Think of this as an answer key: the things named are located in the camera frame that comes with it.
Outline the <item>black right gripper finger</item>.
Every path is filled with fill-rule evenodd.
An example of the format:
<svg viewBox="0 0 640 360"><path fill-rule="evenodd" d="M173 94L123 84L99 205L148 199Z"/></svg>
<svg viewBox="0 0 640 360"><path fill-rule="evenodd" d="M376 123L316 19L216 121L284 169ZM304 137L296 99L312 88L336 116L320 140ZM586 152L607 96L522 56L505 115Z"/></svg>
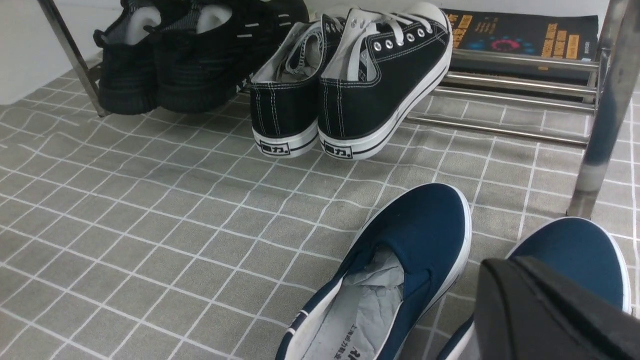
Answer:
<svg viewBox="0 0 640 360"><path fill-rule="evenodd" d="M532 257L484 260L473 314L480 360L637 360L639 321Z"/></svg>

